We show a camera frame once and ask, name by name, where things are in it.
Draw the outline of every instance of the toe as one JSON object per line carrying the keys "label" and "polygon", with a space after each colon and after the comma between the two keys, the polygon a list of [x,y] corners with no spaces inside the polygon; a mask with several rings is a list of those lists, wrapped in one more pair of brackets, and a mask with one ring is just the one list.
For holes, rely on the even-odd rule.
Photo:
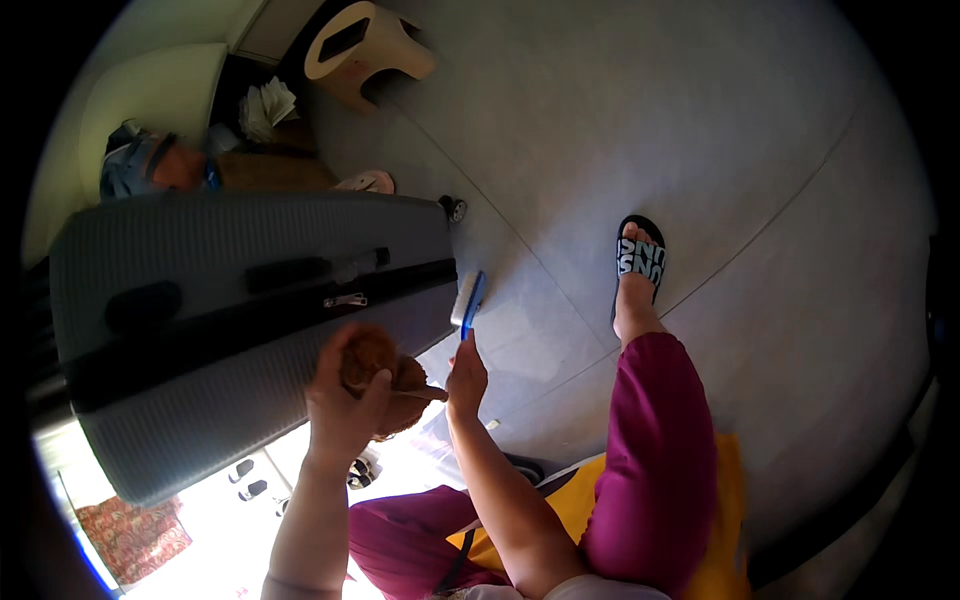
{"label": "toe", "polygon": [[636,223],[628,223],[627,225],[623,226],[622,236],[630,240],[636,240],[639,239],[637,237],[639,232],[642,232],[642,229],[637,229]]}

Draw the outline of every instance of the hand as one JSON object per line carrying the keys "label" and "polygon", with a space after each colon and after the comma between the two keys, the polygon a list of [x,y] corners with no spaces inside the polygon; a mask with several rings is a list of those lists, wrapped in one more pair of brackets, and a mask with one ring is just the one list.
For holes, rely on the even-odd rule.
{"label": "hand", "polygon": [[310,418],[307,460],[344,473],[373,437],[390,397],[391,374],[386,369],[376,374],[359,400],[341,385],[344,347],[356,330],[356,323],[348,323],[326,342],[305,394]]}
{"label": "hand", "polygon": [[466,340],[460,343],[457,355],[450,359],[450,366],[453,371],[446,379],[446,390],[450,394],[446,402],[447,414],[452,420],[476,419],[480,400],[487,391],[487,368],[477,352],[473,329],[468,331]]}

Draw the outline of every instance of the wall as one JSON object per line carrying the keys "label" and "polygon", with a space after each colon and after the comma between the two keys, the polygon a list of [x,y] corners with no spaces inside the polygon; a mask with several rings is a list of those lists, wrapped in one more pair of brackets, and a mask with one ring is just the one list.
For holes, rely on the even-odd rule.
{"label": "wall", "polygon": [[25,266],[42,259],[66,218],[87,207],[77,141],[86,99],[97,79],[112,66],[152,50],[227,41],[235,15],[252,1],[133,0],[117,16],[77,75],[48,135],[27,208],[22,247]]}

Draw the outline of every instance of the gray suitcase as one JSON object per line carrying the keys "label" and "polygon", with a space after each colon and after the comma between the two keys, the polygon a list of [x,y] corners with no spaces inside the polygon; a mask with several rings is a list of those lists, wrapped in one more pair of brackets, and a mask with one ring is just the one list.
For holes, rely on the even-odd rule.
{"label": "gray suitcase", "polygon": [[151,506],[291,431],[355,319],[448,335],[444,210],[367,192],[158,196],[75,214],[50,252],[71,403],[117,494]]}

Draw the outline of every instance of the maroon pants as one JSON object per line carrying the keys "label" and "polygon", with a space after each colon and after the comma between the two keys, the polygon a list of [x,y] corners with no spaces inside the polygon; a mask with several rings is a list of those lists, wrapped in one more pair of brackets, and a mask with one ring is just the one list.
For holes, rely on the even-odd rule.
{"label": "maroon pants", "polygon": [[[648,333],[620,355],[607,465],[580,540],[591,571],[674,596],[707,549],[716,506],[716,446],[704,388],[684,346]],[[349,510],[350,555],[388,600],[430,595],[453,565],[446,541],[477,518],[469,497],[441,486]],[[466,561],[452,587],[509,585]]]}

